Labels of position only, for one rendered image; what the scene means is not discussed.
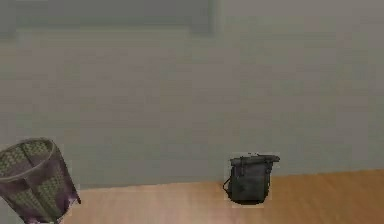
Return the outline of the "dark grey backpack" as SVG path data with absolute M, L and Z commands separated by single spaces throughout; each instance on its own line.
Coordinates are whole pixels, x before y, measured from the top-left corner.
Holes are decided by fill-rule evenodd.
M 280 157 L 272 154 L 232 158 L 230 176 L 222 189 L 234 203 L 261 204 L 269 194 L 273 164 L 279 161 Z

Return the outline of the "dark mesh waste bin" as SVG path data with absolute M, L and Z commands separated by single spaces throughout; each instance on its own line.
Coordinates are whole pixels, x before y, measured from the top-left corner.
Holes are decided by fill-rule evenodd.
M 25 224 L 59 224 L 81 203 L 59 147 L 48 138 L 0 150 L 0 197 Z

